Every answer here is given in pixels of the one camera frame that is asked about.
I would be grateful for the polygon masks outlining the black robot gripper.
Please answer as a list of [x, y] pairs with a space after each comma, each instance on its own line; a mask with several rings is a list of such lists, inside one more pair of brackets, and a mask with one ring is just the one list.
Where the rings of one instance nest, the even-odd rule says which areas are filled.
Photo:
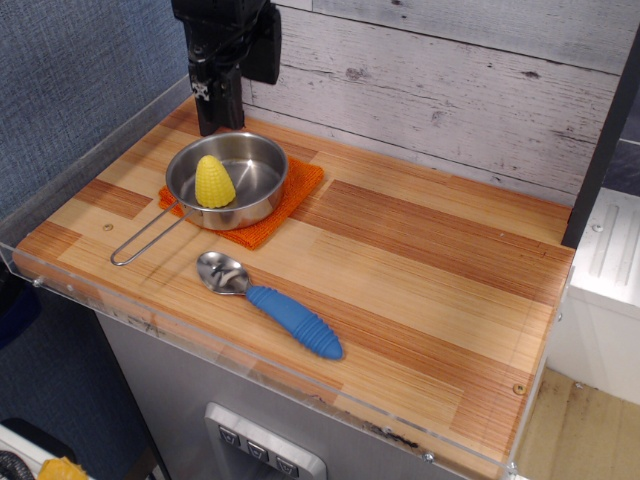
[[240, 68], [249, 80], [277, 83], [282, 48], [280, 11], [269, 1], [174, 1], [172, 9], [179, 21], [186, 18], [202, 26], [218, 55], [233, 63], [189, 64], [199, 129], [243, 128]]

